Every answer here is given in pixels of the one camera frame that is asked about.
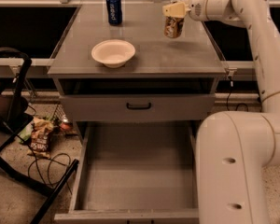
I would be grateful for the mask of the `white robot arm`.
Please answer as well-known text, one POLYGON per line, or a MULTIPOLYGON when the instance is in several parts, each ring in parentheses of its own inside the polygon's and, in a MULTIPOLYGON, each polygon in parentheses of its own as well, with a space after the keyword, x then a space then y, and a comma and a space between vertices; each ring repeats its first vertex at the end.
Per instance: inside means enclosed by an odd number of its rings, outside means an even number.
POLYGON ((270 224, 263 170, 280 165, 280 32, 270 0, 175 0, 167 18, 245 28, 259 90, 258 110, 208 116, 195 138, 200 224, 270 224))

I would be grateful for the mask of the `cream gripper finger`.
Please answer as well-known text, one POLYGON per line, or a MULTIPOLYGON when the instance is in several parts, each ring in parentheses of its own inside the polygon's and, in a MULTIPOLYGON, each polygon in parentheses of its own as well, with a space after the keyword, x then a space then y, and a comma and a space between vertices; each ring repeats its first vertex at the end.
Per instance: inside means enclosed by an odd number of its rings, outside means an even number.
POLYGON ((162 13, 166 17, 184 18, 190 12, 190 7, 183 1, 177 1, 162 7, 162 13))

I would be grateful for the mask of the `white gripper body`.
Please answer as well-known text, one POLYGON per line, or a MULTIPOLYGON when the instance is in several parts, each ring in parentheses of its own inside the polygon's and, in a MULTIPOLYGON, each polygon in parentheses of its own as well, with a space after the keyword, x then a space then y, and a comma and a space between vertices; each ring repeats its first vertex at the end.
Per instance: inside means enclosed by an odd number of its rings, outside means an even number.
POLYGON ((189 16, 195 21, 207 21, 206 4, 207 0, 186 0, 189 16))

